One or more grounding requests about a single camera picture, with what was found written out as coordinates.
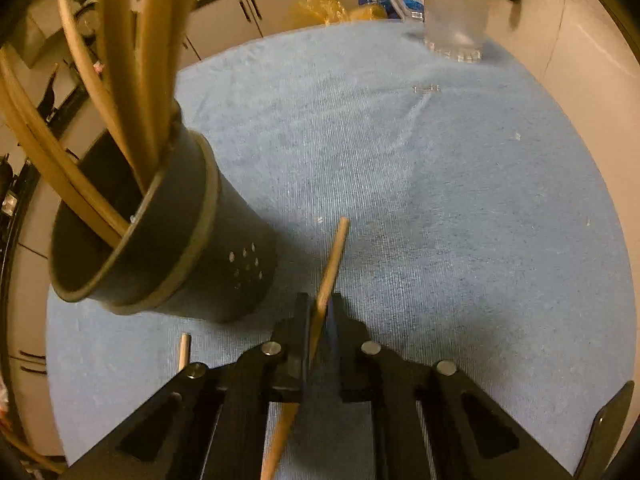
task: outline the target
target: gray utensil holder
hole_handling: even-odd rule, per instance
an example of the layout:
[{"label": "gray utensil holder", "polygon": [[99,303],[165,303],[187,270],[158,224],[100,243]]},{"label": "gray utensil holder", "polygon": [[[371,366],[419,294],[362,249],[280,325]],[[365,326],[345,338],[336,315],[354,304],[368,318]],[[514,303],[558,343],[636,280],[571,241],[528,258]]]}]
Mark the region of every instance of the gray utensil holder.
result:
[{"label": "gray utensil holder", "polygon": [[132,222],[112,249],[61,203],[49,271],[62,300],[99,300],[116,314],[155,310],[228,321],[252,311],[276,267],[275,235],[220,173],[180,118],[143,197],[108,132],[79,167]]}]

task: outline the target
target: silver screw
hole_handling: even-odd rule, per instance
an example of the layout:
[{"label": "silver screw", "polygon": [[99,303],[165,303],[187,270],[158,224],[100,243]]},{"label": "silver screw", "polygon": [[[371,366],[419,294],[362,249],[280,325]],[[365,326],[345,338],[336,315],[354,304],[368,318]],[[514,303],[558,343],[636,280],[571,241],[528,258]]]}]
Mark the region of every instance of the silver screw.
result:
[{"label": "silver screw", "polygon": [[379,354],[381,349],[382,346],[380,346],[380,344],[376,343],[375,341],[365,341],[364,343],[362,343],[362,346],[360,346],[360,350],[362,350],[362,353],[366,355]]},{"label": "silver screw", "polygon": [[190,379],[197,379],[204,375],[207,371],[207,365],[203,363],[191,363],[184,369],[187,377]]},{"label": "silver screw", "polygon": [[267,341],[262,344],[262,353],[265,355],[278,355],[281,350],[282,346],[275,341]]},{"label": "silver screw", "polygon": [[436,365],[436,370],[442,375],[450,376],[458,371],[456,364],[453,361],[440,361]]}]

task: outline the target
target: round table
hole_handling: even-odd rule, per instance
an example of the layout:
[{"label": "round table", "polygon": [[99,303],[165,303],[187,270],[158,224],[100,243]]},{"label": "round table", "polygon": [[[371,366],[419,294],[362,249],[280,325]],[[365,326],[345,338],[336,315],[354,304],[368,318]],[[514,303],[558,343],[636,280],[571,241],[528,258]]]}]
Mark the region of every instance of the round table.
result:
[{"label": "round table", "polygon": [[[596,412],[633,375],[634,294],[600,173],[520,63],[491,42],[479,64],[442,59],[402,23],[334,25],[191,66],[177,98],[276,229],[276,276],[255,313],[226,325],[119,317],[50,292],[47,368],[70,462],[174,375],[181,332],[210,366],[267,339],[296,292],[315,293],[345,215],[336,290],[350,314],[405,358],[456,361],[574,471]],[[340,404],[325,353],[279,478],[373,478],[369,409]]]}]

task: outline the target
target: clear glass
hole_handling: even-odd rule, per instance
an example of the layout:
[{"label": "clear glass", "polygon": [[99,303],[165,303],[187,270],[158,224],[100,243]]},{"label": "clear glass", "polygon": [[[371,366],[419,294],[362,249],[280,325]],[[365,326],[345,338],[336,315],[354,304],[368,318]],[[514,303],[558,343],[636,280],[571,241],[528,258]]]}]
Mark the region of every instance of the clear glass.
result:
[{"label": "clear glass", "polygon": [[489,0],[424,0],[424,16],[403,0],[391,0],[403,20],[424,20],[424,43],[430,50],[456,61],[482,57]]}]

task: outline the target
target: black cabinet handle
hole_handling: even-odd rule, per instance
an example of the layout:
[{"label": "black cabinet handle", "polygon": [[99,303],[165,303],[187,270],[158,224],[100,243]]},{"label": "black cabinet handle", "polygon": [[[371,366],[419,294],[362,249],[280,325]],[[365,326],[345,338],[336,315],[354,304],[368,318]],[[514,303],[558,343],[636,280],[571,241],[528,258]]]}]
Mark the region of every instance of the black cabinet handle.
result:
[{"label": "black cabinet handle", "polygon": [[258,16],[258,18],[261,20],[262,15],[260,14],[260,10],[258,10],[258,6],[255,4],[255,0],[251,0],[251,4],[252,6],[254,6],[255,15]]},{"label": "black cabinet handle", "polygon": [[242,7],[242,12],[244,12],[244,16],[246,18],[246,20],[251,23],[251,18],[249,18],[249,13],[246,12],[246,8],[244,6],[244,2],[242,0],[240,0],[240,7]]},{"label": "black cabinet handle", "polygon": [[[72,152],[70,149],[67,148],[66,152],[73,155],[77,160],[80,160],[79,158],[76,157],[76,154]],[[20,355],[24,355],[25,357],[30,357],[32,359],[42,359],[43,361],[47,360],[47,357],[44,355],[30,354],[28,352],[23,352],[22,350],[18,350],[18,352],[20,353]]]},{"label": "black cabinet handle", "polygon": [[47,372],[44,370],[33,370],[32,368],[26,368],[22,365],[20,365],[20,370],[22,370],[23,372],[28,372],[30,374],[47,375]]}]

